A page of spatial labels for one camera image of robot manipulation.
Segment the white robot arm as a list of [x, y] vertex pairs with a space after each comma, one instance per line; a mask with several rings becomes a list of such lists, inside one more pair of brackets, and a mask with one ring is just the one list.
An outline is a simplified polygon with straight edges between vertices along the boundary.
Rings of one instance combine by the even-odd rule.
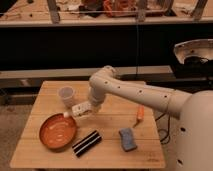
[[111, 66], [92, 74], [89, 85], [88, 99], [93, 106], [112, 94], [178, 118], [175, 171], [213, 171], [213, 90], [188, 93], [120, 81]]

